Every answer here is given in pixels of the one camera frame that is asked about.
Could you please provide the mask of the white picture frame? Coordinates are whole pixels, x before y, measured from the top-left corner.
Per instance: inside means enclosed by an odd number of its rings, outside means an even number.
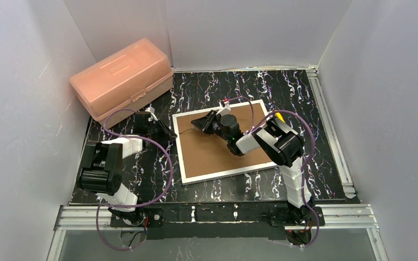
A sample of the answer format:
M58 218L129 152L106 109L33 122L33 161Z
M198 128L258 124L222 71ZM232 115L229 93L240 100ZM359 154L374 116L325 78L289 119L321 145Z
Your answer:
M276 167L262 149L258 148L244 156L235 156L227 148L225 140L217 135L207 135L190 123L211 110L219 109L220 106L217 106L172 115L184 185ZM179 135L187 129L194 131Z

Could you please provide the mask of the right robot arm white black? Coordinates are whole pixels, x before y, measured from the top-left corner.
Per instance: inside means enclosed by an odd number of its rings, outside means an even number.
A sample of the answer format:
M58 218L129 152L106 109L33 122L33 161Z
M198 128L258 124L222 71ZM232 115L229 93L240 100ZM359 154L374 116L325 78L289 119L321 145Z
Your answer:
M280 112L270 112L246 132L241 132L234 115L221 115L215 110L192 120L191 124L205 134L214 134L225 140L229 151L236 156L262 149L283 176L291 216L304 219L313 209L314 200L305 184L304 164L307 159L304 140L278 116Z

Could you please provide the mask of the yellow handled screwdriver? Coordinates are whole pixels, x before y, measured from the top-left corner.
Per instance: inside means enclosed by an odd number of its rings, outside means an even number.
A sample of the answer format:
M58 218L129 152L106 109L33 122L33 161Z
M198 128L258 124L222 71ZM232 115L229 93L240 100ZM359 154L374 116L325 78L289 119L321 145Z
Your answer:
M280 112L275 113L275 117L277 117L281 122L286 123Z

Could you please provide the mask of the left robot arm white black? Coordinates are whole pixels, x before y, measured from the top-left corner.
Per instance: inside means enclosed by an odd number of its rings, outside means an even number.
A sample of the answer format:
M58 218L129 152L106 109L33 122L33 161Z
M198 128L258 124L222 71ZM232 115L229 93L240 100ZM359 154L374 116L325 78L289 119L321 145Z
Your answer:
M174 168L170 155L164 144L177 138L153 111L139 111L134 113L133 134L114 133L103 128L105 132L114 136L107 141L88 141L84 147L76 186L84 191L93 192L107 202L113 210L130 213L136 208L149 206L165 196L174 176ZM122 183L121 168L123 160L140 153L145 145L153 144L165 155L170 167L170 177L163 192L146 203L139 203L139 197Z

